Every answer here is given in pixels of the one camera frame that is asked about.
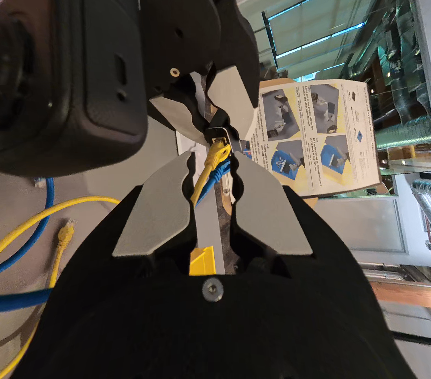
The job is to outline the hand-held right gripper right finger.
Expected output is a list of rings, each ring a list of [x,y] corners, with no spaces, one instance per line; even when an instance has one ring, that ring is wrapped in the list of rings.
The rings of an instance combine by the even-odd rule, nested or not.
[[[231,158],[231,174],[240,230],[277,254],[313,253],[277,178],[238,151]]]

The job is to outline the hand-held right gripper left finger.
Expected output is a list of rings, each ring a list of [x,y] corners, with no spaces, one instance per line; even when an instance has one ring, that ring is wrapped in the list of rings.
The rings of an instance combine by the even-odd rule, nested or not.
[[[194,223],[195,160],[195,153],[186,151],[143,183],[113,256],[154,254]]]

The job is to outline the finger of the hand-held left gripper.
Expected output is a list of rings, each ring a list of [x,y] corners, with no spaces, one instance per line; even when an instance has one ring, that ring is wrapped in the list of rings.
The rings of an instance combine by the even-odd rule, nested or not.
[[[199,113],[198,106],[189,98],[181,97],[180,101],[164,96],[150,99],[152,106],[180,134],[193,142],[208,146],[205,131],[208,122]]]
[[[223,109],[240,139],[250,141],[257,124],[258,104],[253,104],[237,67],[232,66],[207,76],[206,97],[213,107]]]

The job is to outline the black ethernet splitter box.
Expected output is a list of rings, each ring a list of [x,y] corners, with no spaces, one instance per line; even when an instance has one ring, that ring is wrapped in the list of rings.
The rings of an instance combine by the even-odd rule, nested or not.
[[[240,152],[246,157],[252,158],[250,141],[240,139],[238,131],[230,124],[229,116],[223,109],[215,112],[204,132],[204,137],[210,146],[218,141],[229,145],[230,156],[235,152]]]

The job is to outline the yellow plastic bin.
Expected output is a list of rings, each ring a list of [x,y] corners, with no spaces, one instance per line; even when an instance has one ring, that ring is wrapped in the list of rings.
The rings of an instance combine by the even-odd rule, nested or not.
[[[190,276],[215,275],[216,264],[213,246],[196,247],[190,256]]]

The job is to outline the wooden clipboard with instruction sheet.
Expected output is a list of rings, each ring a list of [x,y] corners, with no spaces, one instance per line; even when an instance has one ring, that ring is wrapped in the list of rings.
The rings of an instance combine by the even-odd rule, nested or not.
[[[369,87],[344,79],[262,81],[243,154],[302,198],[381,183]]]

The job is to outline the wooden beam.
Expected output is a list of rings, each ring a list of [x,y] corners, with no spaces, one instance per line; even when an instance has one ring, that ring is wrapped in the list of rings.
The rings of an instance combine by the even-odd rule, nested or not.
[[[431,308],[431,285],[401,281],[369,281],[377,300]]]

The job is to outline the silver insulated duct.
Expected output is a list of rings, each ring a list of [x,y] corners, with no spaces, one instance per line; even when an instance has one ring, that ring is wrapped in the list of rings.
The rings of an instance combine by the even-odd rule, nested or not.
[[[424,214],[431,220],[431,180],[417,178],[412,182],[411,190]]]

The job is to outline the spiral metal duct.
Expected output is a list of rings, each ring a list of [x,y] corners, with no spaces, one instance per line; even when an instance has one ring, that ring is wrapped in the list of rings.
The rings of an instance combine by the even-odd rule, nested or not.
[[[377,150],[394,147],[430,144],[431,118],[420,116],[405,124],[397,124],[375,133]]]

